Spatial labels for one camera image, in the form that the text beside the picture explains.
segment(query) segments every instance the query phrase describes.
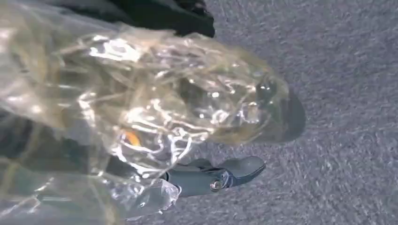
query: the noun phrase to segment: transparent plastic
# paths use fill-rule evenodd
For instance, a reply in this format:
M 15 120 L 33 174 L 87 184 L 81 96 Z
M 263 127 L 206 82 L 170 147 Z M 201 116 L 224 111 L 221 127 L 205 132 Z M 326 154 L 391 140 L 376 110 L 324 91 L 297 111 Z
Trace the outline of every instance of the transparent plastic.
M 269 132 L 280 133 L 288 96 L 263 61 L 198 34 L 175 37 L 2 1 L 0 106 L 34 128 L 23 153 L 1 159 L 0 223 L 108 225 L 164 210 L 178 191 L 158 178 L 193 144 L 247 142 L 271 122 Z M 89 128 L 83 169 L 33 157 L 59 150 L 49 149 L 42 129 L 62 142 L 56 134 L 75 123 Z M 115 160 L 126 173 L 110 166 Z

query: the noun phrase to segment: clear plastic bag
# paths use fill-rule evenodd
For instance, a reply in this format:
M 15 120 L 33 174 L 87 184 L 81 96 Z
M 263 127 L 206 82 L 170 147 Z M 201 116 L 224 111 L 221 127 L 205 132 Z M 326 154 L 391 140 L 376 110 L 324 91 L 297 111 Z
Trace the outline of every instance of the clear plastic bag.
M 259 98 L 259 90 L 267 97 Z M 193 144 L 247 142 L 270 123 L 272 132 L 280 133 L 285 128 L 278 118 L 280 102 L 288 95 L 285 81 L 263 61 L 201 35 L 179 38 L 171 31 L 2 1 L 0 106 L 34 121 L 35 128 L 26 154 L 2 159 L 0 210 L 6 209 L 0 221 L 40 220 L 48 210 L 50 220 L 66 216 L 76 218 L 74 224 L 93 219 L 118 224 L 166 209 L 178 192 L 158 178 Z M 35 130 L 50 127 L 62 134 L 76 122 L 89 127 L 84 172 L 57 172 L 53 158 L 36 167 L 27 163 L 37 162 L 32 154 L 48 148 Z M 128 173 L 110 172 L 112 160 Z M 52 167 L 43 169 L 46 164 Z M 21 194 L 25 182 L 34 188 Z M 155 198 L 160 202 L 153 204 L 156 195 L 148 190 L 161 193 Z

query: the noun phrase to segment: plastic wrap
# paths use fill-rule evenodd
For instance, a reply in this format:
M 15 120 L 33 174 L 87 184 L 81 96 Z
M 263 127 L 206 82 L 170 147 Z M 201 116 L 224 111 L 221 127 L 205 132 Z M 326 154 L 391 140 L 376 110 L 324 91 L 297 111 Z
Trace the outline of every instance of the plastic wrap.
M 178 193 L 157 178 L 193 144 L 247 142 L 270 123 L 279 133 L 288 94 L 263 61 L 197 34 L 179 38 L 2 1 L 0 106 L 36 125 L 23 154 L 2 159 L 0 221 L 51 214 L 46 219 L 118 224 L 165 209 Z M 89 127 L 84 169 L 57 171 L 53 158 L 37 163 L 35 153 L 52 150 L 35 130 L 67 132 L 76 121 Z M 128 172 L 113 171 L 113 160 Z

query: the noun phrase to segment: orange object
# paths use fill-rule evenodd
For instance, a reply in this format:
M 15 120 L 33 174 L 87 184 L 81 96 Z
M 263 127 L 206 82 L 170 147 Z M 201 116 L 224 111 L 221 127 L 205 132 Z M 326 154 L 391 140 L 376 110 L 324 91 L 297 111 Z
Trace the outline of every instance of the orange object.
M 126 138 L 127 138 L 127 140 L 129 140 L 131 145 L 135 145 L 135 146 L 141 145 L 141 142 L 140 142 L 138 136 L 134 132 L 126 131 Z

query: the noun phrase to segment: gray carpet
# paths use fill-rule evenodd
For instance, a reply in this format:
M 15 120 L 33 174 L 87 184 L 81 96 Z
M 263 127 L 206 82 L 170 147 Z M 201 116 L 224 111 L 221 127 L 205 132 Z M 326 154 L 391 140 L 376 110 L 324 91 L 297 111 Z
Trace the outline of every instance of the gray carpet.
M 208 0 L 217 38 L 266 59 L 303 101 L 285 145 L 207 143 L 194 157 L 256 155 L 266 171 L 180 199 L 145 225 L 397 225 L 398 1 Z

